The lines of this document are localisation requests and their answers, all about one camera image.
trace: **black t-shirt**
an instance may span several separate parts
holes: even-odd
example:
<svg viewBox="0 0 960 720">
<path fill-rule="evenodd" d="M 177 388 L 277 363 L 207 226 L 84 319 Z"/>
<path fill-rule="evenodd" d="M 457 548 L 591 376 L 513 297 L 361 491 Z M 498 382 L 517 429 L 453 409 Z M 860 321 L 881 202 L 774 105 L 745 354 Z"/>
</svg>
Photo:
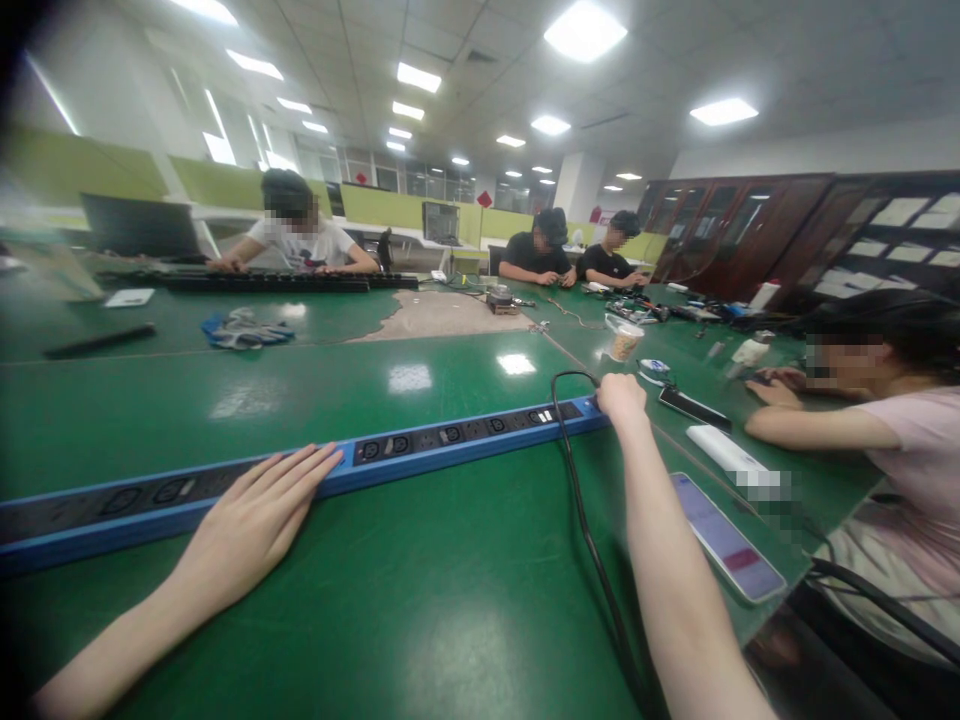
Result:
<svg viewBox="0 0 960 720">
<path fill-rule="evenodd" d="M 635 272 L 623 255 L 617 253 L 607 255 L 600 243 L 588 247 L 577 260 L 577 279 L 586 280 L 587 270 L 596 270 L 598 273 L 615 278 L 625 278 Z"/>
<path fill-rule="evenodd" d="M 500 259 L 537 274 L 555 272 L 563 275 L 570 271 L 570 261 L 562 247 L 551 248 L 551 252 L 543 254 L 533 244 L 533 233 L 528 232 L 517 233 L 510 238 Z"/>
</svg>

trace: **finger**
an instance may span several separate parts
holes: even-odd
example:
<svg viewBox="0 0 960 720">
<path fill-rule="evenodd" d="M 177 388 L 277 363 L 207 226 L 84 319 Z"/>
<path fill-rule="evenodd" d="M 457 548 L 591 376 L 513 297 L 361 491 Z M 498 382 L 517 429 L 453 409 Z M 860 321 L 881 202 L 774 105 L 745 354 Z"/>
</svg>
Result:
<svg viewBox="0 0 960 720">
<path fill-rule="evenodd" d="M 341 460 L 343 460 L 343 451 L 337 450 L 337 452 L 304 475 L 280 500 L 280 502 L 283 503 L 281 515 L 290 515 L 300 504 L 309 502 L 317 492 L 317 486 L 340 464 Z"/>
<path fill-rule="evenodd" d="M 287 490 L 292 488 L 300 481 L 300 478 L 330 457 L 333 454 L 333 451 L 336 449 L 336 443 L 327 443 L 324 447 L 312 452 L 308 457 L 301 460 L 296 467 L 277 480 L 271 486 L 270 490 L 264 493 L 264 498 L 268 500 L 274 500 L 282 497 Z"/>
<path fill-rule="evenodd" d="M 233 481 L 233 485 L 231 485 L 230 488 L 223 494 L 223 497 L 220 498 L 220 502 L 232 502 L 243 495 L 244 491 L 253 485 L 258 477 L 280 462 L 282 457 L 282 454 L 277 453 L 276 455 L 268 457 L 263 462 L 257 463 L 252 468 L 247 470 L 243 475 Z"/>
<path fill-rule="evenodd" d="M 313 443 L 310 443 L 305 448 L 302 448 L 292 455 L 285 457 L 283 460 L 257 478 L 257 480 L 247 491 L 247 497 L 258 498 L 262 496 L 278 479 L 282 478 L 293 468 L 310 457 L 316 449 L 317 446 Z"/>
</svg>

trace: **white t-shirt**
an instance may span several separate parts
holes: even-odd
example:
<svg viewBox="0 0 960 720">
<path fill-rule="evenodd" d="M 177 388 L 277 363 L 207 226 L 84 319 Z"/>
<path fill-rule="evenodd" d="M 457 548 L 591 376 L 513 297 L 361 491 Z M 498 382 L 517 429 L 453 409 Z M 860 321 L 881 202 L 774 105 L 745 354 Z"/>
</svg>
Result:
<svg viewBox="0 0 960 720">
<path fill-rule="evenodd" d="M 291 268 L 304 271 L 323 265 L 346 265 L 351 262 L 350 248 L 354 245 L 353 238 L 324 218 L 320 218 L 315 232 L 298 233 L 279 218 L 268 215 L 258 220 L 247 235 L 264 247 L 275 247 Z"/>
</svg>

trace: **person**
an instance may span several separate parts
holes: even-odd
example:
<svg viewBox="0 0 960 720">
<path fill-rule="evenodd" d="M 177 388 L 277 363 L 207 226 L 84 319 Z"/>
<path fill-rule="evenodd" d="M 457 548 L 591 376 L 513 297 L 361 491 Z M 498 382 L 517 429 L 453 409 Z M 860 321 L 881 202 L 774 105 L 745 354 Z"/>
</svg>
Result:
<svg viewBox="0 0 960 720">
<path fill-rule="evenodd" d="M 606 375 L 597 400 L 623 450 L 630 560 L 671 716 L 774 718 L 657 450 L 646 393 L 632 375 Z M 334 449 L 308 445 L 241 476 L 170 576 L 37 691 L 40 717 L 102 716 L 153 664 L 253 590 L 290 549 L 318 485 L 342 459 Z"/>
<path fill-rule="evenodd" d="M 563 251 L 566 242 L 563 208 L 541 210 L 533 219 L 533 232 L 519 232 L 510 238 L 497 274 L 538 285 L 573 287 L 577 273 Z"/>
<path fill-rule="evenodd" d="M 806 325 L 810 374 L 825 377 L 762 371 L 770 386 L 747 387 L 767 407 L 750 416 L 746 431 L 790 450 L 866 452 L 899 502 L 868 500 L 818 555 L 904 598 L 960 642 L 960 305 L 921 290 L 874 290 L 825 303 Z M 810 412 L 798 393 L 811 390 L 861 404 Z M 887 645 L 946 663 L 865 598 L 824 592 Z"/>
<path fill-rule="evenodd" d="M 640 218 L 635 212 L 621 210 L 610 218 L 603 240 L 586 249 L 577 261 L 577 277 L 607 287 L 630 288 L 646 285 L 650 278 L 634 270 L 619 250 L 640 234 Z"/>
<path fill-rule="evenodd" d="M 247 263 L 276 248 L 294 270 L 373 273 L 380 265 L 342 228 L 323 217 L 307 181 L 293 170 L 271 168 L 260 182 L 266 216 L 226 255 L 207 265 L 221 272 L 246 272 Z"/>
</svg>

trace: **green table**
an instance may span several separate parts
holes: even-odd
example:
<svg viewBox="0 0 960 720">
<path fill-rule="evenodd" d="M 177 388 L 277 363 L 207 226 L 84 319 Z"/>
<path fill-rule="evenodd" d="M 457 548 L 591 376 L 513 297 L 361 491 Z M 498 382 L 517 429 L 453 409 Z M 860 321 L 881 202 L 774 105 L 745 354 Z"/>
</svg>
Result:
<svg viewBox="0 0 960 720">
<path fill-rule="evenodd" d="M 560 298 L 588 323 L 602 321 L 602 303 L 577 293 L 523 290 Z M 210 349 L 199 323 L 241 303 L 263 317 L 285 317 L 296 342 L 262 352 Z M 389 292 L 240 300 L 160 290 L 146 307 L 105 311 L 46 301 L 29 275 L 5 278 L 3 499 L 542 403 L 556 372 L 616 365 L 596 356 L 605 333 L 571 324 L 543 302 L 530 315 L 551 321 L 549 336 L 344 342 L 376 330 L 397 307 Z M 155 338 L 83 360 L 40 356 L 42 348 L 148 320 L 157 323 Z M 652 328 L 644 343 L 659 343 L 657 355 L 662 349 L 681 377 L 696 369 L 690 391 L 741 420 L 751 401 L 699 359 L 712 339 L 692 334 L 684 323 L 668 324 Z M 516 358 L 504 358 L 516 355 L 535 372 L 511 374 Z M 565 398 L 588 392 L 583 379 L 561 386 Z M 682 416 L 655 402 L 650 411 L 667 466 L 690 474 L 796 583 L 808 567 L 798 549 L 781 541 L 769 517 L 744 511 L 724 491 L 710 461 L 683 436 Z M 789 459 L 802 468 L 804 505 L 828 529 L 869 487 L 864 467 L 737 440 L 771 467 Z M 574 438 L 573 449 L 595 538 L 637 640 L 644 714 L 660 715 L 624 545 L 616 438 L 610 430 L 589 433 Z M 147 595 L 187 539 L 5 583 L 29 680 L 41 683 Z M 776 602 L 751 607 L 723 587 L 746 642 Z M 549 443 L 324 502 L 277 571 L 155 668 L 114 716 L 599 718 L 638 711 L 580 538 L 564 458 Z"/>
</svg>

